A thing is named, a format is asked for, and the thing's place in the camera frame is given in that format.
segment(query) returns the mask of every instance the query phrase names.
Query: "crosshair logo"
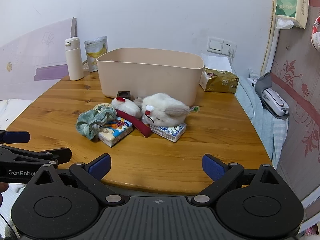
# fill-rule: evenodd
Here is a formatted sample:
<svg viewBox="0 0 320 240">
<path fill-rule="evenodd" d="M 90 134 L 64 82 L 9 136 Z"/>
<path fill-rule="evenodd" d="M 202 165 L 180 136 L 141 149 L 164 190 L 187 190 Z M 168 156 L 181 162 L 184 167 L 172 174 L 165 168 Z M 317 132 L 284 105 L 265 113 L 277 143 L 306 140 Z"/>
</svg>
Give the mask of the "crosshair logo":
<svg viewBox="0 0 320 240">
<path fill-rule="evenodd" d="M 159 204 L 162 204 L 162 203 L 163 203 L 163 200 L 159 198 L 159 199 L 157 199 L 155 202 L 159 205 Z"/>
</svg>

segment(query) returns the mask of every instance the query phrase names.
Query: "green scrunchie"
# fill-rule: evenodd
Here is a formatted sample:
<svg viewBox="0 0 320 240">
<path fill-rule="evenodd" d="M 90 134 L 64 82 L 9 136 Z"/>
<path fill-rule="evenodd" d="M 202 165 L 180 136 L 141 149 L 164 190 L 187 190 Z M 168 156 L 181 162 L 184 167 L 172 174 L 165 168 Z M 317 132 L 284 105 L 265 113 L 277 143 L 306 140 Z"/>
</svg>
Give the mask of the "green scrunchie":
<svg viewBox="0 0 320 240">
<path fill-rule="evenodd" d="M 92 140 L 100 132 L 100 126 L 114 120 L 116 115 L 116 110 L 110 106 L 102 111 L 89 110 L 79 115 L 76 129 L 80 134 Z"/>
</svg>

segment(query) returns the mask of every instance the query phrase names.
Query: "headphones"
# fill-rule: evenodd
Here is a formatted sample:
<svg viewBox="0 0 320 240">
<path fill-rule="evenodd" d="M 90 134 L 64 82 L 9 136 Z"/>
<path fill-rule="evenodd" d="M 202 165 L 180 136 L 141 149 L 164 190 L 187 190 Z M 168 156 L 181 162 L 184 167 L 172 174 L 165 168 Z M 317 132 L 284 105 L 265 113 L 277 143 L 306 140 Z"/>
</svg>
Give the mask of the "headphones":
<svg viewBox="0 0 320 240">
<path fill-rule="evenodd" d="M 313 47 L 320 52 L 320 32 L 318 27 L 320 25 L 320 16 L 316 19 L 315 25 L 312 27 L 311 43 Z"/>
</svg>

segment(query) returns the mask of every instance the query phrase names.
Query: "white wall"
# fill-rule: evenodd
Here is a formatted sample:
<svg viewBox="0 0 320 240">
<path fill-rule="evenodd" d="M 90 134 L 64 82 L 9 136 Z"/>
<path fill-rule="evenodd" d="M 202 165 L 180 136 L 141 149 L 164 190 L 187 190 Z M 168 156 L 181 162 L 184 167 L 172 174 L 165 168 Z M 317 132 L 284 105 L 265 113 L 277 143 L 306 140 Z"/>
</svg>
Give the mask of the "white wall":
<svg viewBox="0 0 320 240">
<path fill-rule="evenodd" d="M 108 36 L 108 49 L 148 47 L 201 54 L 208 36 L 237 43 L 234 66 L 260 71 L 273 0 L 0 0 L 0 46 L 36 28 L 77 18 L 83 42 Z"/>
</svg>

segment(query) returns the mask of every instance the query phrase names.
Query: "black circular cover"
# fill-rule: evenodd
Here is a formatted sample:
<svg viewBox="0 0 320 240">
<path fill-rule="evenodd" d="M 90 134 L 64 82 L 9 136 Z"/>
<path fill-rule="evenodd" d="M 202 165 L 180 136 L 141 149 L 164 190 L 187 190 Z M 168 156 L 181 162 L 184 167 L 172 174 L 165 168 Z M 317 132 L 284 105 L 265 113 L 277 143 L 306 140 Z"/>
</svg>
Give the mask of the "black circular cover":
<svg viewBox="0 0 320 240">
<path fill-rule="evenodd" d="M 58 239 L 76 235 L 97 218 L 99 204 L 88 192 L 77 188 L 43 184 L 21 193 L 11 210 L 12 221 L 23 235 Z"/>
<path fill-rule="evenodd" d="M 216 204 L 221 222 L 253 239 L 281 239 L 299 228 L 303 208 L 288 187 L 269 183 L 229 191 Z"/>
</svg>

